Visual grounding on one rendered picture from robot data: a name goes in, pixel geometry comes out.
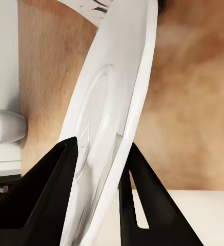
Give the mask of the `saucer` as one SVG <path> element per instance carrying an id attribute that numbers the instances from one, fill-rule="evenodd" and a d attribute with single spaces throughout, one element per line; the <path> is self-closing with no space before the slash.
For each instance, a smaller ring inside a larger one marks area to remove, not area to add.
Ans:
<path id="1" fill-rule="evenodd" d="M 113 0 L 83 64 L 58 142 L 78 159 L 59 246 L 92 246 L 114 198 L 147 95 L 158 0 Z"/>

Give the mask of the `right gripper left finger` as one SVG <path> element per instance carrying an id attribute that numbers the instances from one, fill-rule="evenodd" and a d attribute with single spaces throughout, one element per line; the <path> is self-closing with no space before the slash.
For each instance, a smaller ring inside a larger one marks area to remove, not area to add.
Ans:
<path id="1" fill-rule="evenodd" d="M 0 246 L 59 246 L 78 159 L 58 142 L 0 199 Z"/>

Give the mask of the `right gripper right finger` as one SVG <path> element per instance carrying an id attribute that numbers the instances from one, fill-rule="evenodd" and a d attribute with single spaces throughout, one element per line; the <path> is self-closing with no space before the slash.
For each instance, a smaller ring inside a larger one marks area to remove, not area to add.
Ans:
<path id="1" fill-rule="evenodd" d="M 137 225 L 129 171 L 149 229 Z M 118 184 L 118 191 L 121 246 L 203 246 L 134 142 Z"/>

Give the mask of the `bottle of coffee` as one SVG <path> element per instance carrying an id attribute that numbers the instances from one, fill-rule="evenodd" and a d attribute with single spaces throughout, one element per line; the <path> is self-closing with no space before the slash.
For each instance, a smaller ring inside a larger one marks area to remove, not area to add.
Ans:
<path id="1" fill-rule="evenodd" d="M 100 27 L 113 0 L 57 0 L 85 17 L 97 28 Z M 165 0 L 158 0 L 158 13 L 162 14 L 165 8 Z"/>

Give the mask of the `coffee cup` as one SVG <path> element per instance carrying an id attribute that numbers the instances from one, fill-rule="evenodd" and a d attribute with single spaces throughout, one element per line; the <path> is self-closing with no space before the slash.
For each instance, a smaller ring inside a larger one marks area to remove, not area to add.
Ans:
<path id="1" fill-rule="evenodd" d="M 0 144 L 22 139 L 27 134 L 27 120 L 15 112 L 0 109 Z"/>

